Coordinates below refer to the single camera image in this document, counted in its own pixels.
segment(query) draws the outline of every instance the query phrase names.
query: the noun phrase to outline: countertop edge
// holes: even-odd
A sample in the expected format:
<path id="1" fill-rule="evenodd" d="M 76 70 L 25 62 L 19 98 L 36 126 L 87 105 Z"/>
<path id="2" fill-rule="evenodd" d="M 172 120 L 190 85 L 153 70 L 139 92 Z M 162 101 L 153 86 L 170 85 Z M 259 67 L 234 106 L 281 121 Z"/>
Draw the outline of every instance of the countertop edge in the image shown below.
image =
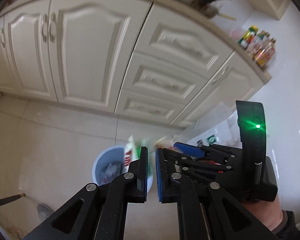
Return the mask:
<path id="1" fill-rule="evenodd" d="M 15 8 L 18 8 L 26 3 L 32 2 L 35 0 L 19 0 L 15 3 L 5 7 L 0 12 L 0 17 L 7 14 L 8 12 L 14 10 Z M 230 46 L 236 53 L 238 53 L 246 62 L 248 65 L 251 66 L 251 68 L 255 71 L 255 73 L 259 76 L 259 78 L 264 82 L 264 84 L 267 84 L 270 79 L 271 75 L 267 71 L 262 71 L 259 66 L 253 62 L 248 55 L 245 53 L 245 51 L 228 36 L 227 33 L 225 33 L 223 30 L 221 30 L 219 27 L 214 25 L 212 22 L 209 21 L 205 15 L 201 14 L 197 10 L 189 7 L 186 4 L 183 4 L 177 0 L 146 0 L 149 2 L 153 2 L 154 4 L 161 5 L 163 7 L 169 8 L 173 10 L 174 12 L 177 12 L 181 14 L 182 16 L 188 17 L 188 19 L 193 20 L 197 24 L 203 26 L 204 28 L 210 30 L 215 36 L 217 36 L 219 39 L 223 40 L 228 46 Z"/>

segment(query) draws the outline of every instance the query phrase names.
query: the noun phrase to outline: gray slipper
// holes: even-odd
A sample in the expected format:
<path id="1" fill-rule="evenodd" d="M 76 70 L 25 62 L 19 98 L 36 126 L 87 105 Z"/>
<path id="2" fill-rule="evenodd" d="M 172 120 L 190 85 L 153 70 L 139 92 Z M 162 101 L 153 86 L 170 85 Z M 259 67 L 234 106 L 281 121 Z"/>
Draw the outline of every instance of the gray slipper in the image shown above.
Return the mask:
<path id="1" fill-rule="evenodd" d="M 45 221 L 49 216 L 52 215 L 53 213 L 53 210 L 51 207 L 49 207 L 48 205 L 46 204 L 39 204 L 37 206 L 37 212 L 38 212 L 38 216 L 39 216 L 39 219 L 40 219 L 40 222 L 42 223 L 43 221 Z"/>

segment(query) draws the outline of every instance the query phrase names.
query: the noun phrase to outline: metal screw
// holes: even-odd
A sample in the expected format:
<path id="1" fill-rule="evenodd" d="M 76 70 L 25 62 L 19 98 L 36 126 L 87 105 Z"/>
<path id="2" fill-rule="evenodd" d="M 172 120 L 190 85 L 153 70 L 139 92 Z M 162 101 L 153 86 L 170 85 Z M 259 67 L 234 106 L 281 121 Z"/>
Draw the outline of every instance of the metal screw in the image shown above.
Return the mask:
<path id="1" fill-rule="evenodd" d="M 90 184 L 88 184 L 88 185 L 86 186 L 86 189 L 87 189 L 88 191 L 94 191 L 96 188 L 97 188 L 97 186 L 96 186 L 95 184 L 93 184 L 93 183 L 90 183 Z"/>
<path id="2" fill-rule="evenodd" d="M 220 188 L 220 184 L 217 182 L 212 182 L 210 183 L 210 188 L 212 189 L 219 189 Z"/>
<path id="3" fill-rule="evenodd" d="M 171 178 L 173 179 L 180 179 L 181 178 L 181 174 L 178 172 L 172 173 L 171 174 Z"/>
<path id="4" fill-rule="evenodd" d="M 127 172 L 127 173 L 124 174 L 125 179 L 132 179 L 133 177 L 134 177 L 134 175 L 131 172 Z"/>

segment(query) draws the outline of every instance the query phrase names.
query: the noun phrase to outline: tiled floor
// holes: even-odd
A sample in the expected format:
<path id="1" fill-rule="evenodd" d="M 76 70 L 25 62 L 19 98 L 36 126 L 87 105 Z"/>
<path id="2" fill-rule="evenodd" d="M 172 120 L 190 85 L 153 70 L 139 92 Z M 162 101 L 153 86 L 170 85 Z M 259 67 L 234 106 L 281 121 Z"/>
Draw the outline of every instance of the tiled floor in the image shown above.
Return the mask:
<path id="1" fill-rule="evenodd" d="M 92 181 L 103 150 L 124 145 L 130 135 L 157 140 L 180 130 L 132 122 L 3 96 L 0 99 L 0 198 L 21 192 L 0 207 L 0 224 L 27 234 L 40 221 L 36 206 L 54 210 Z M 154 166 L 154 155 L 151 156 Z M 158 202 L 156 178 L 146 204 L 129 204 L 125 239 L 178 239 L 177 208 Z"/>

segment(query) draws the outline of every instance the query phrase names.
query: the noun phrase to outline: raised drawer panel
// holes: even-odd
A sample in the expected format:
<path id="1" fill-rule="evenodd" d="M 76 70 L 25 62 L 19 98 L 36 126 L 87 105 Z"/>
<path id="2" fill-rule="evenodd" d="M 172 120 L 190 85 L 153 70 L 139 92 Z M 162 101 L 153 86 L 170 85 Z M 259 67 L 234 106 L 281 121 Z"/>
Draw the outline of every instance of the raised drawer panel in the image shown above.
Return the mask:
<path id="1" fill-rule="evenodd" d="M 184 105 L 149 95 L 121 90 L 116 114 L 144 120 L 170 123 L 184 108 Z"/>
<path id="2" fill-rule="evenodd" d="M 171 124 L 191 125 L 220 102 L 234 111 L 236 100 L 248 100 L 262 86 L 263 82 L 255 72 L 233 53 Z"/>
<path id="3" fill-rule="evenodd" d="M 134 52 L 122 87 L 187 104 L 207 82 L 175 64 Z"/>
<path id="4" fill-rule="evenodd" d="M 157 5 L 146 19 L 135 50 L 173 62 L 208 79 L 233 51 L 203 27 Z"/>

